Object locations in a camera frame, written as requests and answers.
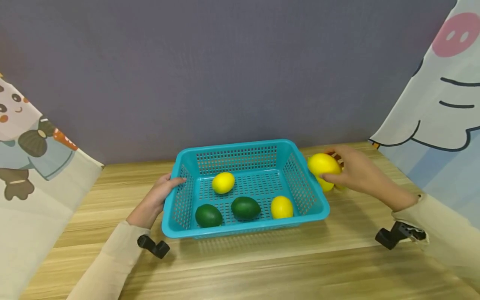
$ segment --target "human hand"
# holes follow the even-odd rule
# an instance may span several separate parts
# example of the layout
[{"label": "human hand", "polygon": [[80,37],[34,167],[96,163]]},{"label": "human hand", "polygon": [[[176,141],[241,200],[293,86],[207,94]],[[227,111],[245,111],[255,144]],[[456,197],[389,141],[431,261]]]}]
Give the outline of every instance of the human hand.
[{"label": "human hand", "polygon": [[413,194],[395,184],[362,152],[347,145],[336,145],[327,152],[341,156],[344,169],[340,174],[320,174],[325,181],[375,197],[393,211],[417,202]]},{"label": "human hand", "polygon": [[185,178],[170,178],[171,174],[164,175],[158,179],[144,199],[127,217],[130,225],[152,228],[158,215],[163,211],[165,199],[173,188],[184,183]]},{"label": "human hand", "polygon": [[160,177],[142,200],[142,202],[149,204],[153,209],[159,210],[158,213],[163,211],[165,199],[172,189],[186,181],[185,178],[181,177],[172,179],[171,175],[170,173]]}]

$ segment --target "cartoon character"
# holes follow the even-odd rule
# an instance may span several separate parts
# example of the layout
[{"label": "cartoon character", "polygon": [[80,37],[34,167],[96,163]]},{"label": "cartoon character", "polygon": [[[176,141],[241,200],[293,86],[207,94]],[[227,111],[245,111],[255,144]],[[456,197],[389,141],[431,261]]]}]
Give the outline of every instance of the cartoon character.
[{"label": "cartoon character", "polygon": [[473,2],[460,3],[371,137],[374,144],[398,146],[413,140],[461,151],[468,147],[470,133],[480,129],[480,16],[469,12]]},{"label": "cartoon character", "polygon": [[7,200],[27,199],[35,187],[28,179],[35,169],[45,179],[58,175],[77,146],[11,84],[0,78],[0,179]]}]

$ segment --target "yellow lemon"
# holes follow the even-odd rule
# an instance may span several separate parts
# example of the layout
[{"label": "yellow lemon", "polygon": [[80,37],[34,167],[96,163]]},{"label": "yellow lemon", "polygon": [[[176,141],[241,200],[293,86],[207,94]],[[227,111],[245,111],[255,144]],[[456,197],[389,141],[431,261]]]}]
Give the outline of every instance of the yellow lemon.
[{"label": "yellow lemon", "polygon": [[340,174],[342,172],[342,168],[337,160],[330,155],[323,153],[318,153],[309,157],[307,166],[308,170],[310,170],[310,172],[317,178],[317,181],[324,192],[332,190],[334,184],[321,179],[319,175],[324,173]]},{"label": "yellow lemon", "polygon": [[274,219],[293,217],[292,202],[285,196],[277,196],[273,198],[270,211],[272,213],[272,218]]},{"label": "yellow lemon", "polygon": [[228,193],[235,184],[235,177],[232,173],[223,172],[215,176],[212,181],[212,189],[219,194]]},{"label": "yellow lemon", "polygon": [[309,157],[307,166],[308,170],[310,170],[310,172],[312,172],[312,174],[316,177],[323,173],[340,174],[342,171],[342,168],[336,159],[328,154],[323,153],[318,153],[312,157]]},{"label": "yellow lemon", "polygon": [[327,181],[321,179],[320,177],[317,177],[317,181],[320,184],[320,186],[322,187],[322,190],[324,192],[329,192],[333,189],[333,186],[334,186],[333,183],[327,182]]}]

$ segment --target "purple-gray backdrop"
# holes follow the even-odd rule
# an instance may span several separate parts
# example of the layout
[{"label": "purple-gray backdrop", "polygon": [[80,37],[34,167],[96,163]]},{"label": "purple-gray backdrop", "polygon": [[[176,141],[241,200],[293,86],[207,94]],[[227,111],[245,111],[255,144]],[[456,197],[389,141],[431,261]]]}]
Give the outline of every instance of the purple-gray backdrop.
[{"label": "purple-gray backdrop", "polygon": [[455,0],[0,3],[0,71],[103,163],[366,140]]}]

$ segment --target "wooden table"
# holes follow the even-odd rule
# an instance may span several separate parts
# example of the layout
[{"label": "wooden table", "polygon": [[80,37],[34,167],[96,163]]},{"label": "wooden table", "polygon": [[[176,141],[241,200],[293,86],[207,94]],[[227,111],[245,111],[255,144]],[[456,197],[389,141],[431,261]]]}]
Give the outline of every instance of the wooden table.
[{"label": "wooden table", "polygon": [[[369,143],[352,144],[396,183],[418,189]],[[323,146],[303,149],[305,156]],[[173,162],[106,166],[21,299],[65,299],[115,226]],[[393,219],[382,203],[353,192],[327,193],[330,216],[297,228],[208,240],[153,239],[171,250],[144,252],[121,299],[479,299],[411,242],[389,251],[374,236]]]}]

